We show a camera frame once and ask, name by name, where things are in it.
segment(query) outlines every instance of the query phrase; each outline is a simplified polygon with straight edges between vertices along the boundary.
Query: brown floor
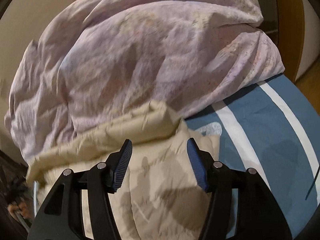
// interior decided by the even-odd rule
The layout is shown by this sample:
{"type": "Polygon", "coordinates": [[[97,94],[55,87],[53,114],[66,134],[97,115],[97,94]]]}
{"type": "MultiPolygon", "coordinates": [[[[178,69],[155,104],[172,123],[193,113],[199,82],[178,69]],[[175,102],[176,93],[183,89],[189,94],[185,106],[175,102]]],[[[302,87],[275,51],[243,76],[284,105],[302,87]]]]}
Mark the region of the brown floor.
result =
{"type": "Polygon", "coordinates": [[[296,86],[320,114],[320,57],[296,82],[296,86]]]}

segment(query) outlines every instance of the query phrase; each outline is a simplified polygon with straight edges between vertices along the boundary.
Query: beige fabric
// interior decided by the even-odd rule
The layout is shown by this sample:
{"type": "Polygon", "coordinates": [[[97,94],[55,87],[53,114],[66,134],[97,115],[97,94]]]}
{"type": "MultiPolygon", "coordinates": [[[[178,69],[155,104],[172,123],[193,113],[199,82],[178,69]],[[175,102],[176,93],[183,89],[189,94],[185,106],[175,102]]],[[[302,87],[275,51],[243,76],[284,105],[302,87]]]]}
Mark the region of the beige fabric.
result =
{"type": "MultiPolygon", "coordinates": [[[[43,183],[43,200],[64,169],[88,170],[118,151],[128,138],[133,143],[129,168],[122,187],[109,195],[122,239],[197,239],[210,196],[197,186],[186,152],[190,137],[218,159],[219,136],[189,130],[165,103],[151,101],[69,144],[37,155],[27,181],[43,183]]],[[[86,234],[92,238],[85,194],[83,213],[86,234]]]]}

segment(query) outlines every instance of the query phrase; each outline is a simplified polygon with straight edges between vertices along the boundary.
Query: pink fabric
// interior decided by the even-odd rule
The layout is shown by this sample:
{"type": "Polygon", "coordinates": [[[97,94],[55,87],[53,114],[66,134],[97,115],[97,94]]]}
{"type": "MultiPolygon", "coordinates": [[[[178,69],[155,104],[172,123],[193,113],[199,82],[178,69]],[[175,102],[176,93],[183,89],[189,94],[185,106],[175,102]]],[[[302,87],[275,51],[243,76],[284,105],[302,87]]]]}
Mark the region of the pink fabric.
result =
{"type": "Polygon", "coordinates": [[[5,125],[24,159],[152,99],[184,117],[283,72],[257,0],[77,0],[26,49],[5,125]]]}

